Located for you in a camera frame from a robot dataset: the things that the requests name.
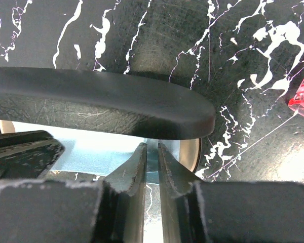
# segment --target curved black handle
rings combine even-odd
[[[196,92],[160,80],[0,67],[0,119],[182,140],[212,133],[215,110]]]

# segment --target black leather strap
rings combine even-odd
[[[106,72],[0,67],[0,119],[157,139],[214,128],[201,95],[160,80]]]

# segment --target black marble surface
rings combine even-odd
[[[147,76],[217,110],[197,175],[304,183],[304,0],[0,1],[0,66]]]

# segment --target marble table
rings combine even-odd
[[[0,1],[0,66],[187,87],[217,110],[200,178],[304,183],[304,118],[286,105],[304,77],[304,0]]]

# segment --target black plastic object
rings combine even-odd
[[[304,186],[207,183],[159,144],[164,242],[304,242]]]
[[[0,180],[0,242],[142,242],[145,180],[143,143],[103,181]]]
[[[63,145],[45,131],[0,135],[0,178],[44,176],[63,151]]]
[[[215,110],[196,92],[160,80],[0,67],[0,119],[182,140],[212,133]]]

